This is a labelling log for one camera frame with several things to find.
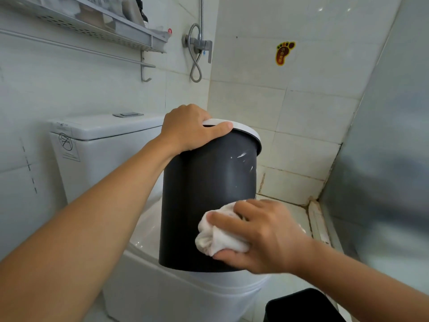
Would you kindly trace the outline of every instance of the cleaning rag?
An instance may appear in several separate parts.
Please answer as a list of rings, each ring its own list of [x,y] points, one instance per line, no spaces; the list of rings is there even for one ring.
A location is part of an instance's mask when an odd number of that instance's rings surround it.
[[[220,209],[207,211],[204,214],[198,224],[198,231],[200,233],[195,239],[195,245],[200,252],[208,256],[213,256],[223,249],[232,249],[236,252],[247,252],[250,249],[250,244],[243,238],[223,231],[207,221],[207,214],[212,211],[241,219],[241,217],[234,212],[234,205],[235,202],[232,202],[224,205]]]

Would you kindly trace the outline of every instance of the toilet flush button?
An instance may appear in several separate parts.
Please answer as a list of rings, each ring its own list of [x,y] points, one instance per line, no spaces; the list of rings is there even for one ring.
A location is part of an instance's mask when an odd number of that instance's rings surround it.
[[[128,113],[118,113],[118,114],[112,114],[112,115],[118,118],[132,118],[134,116],[143,116],[144,114],[136,113],[136,112],[128,112]]]

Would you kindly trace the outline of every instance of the red sticker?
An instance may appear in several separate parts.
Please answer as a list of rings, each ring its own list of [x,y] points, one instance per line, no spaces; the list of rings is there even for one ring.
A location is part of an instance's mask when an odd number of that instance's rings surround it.
[[[285,58],[289,55],[290,50],[295,47],[295,42],[283,42],[277,45],[277,53],[275,54],[275,62],[278,66],[284,64]]]

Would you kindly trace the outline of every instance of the person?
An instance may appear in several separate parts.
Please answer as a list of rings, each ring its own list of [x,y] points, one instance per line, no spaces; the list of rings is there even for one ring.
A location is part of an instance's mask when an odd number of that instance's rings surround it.
[[[191,104],[165,116],[160,135],[74,200],[0,263],[1,321],[80,321],[124,251],[151,189],[169,161],[232,129],[204,127]],[[249,252],[214,259],[253,273],[292,273],[364,321],[429,321],[429,297],[301,231],[276,201],[238,201],[247,221],[211,213],[213,225],[244,237]]]

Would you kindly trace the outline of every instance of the bathroom shelf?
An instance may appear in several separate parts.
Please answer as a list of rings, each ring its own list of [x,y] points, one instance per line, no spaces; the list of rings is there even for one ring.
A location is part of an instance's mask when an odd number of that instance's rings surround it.
[[[22,13],[141,51],[165,53],[167,32],[153,31],[88,0],[0,0]]]

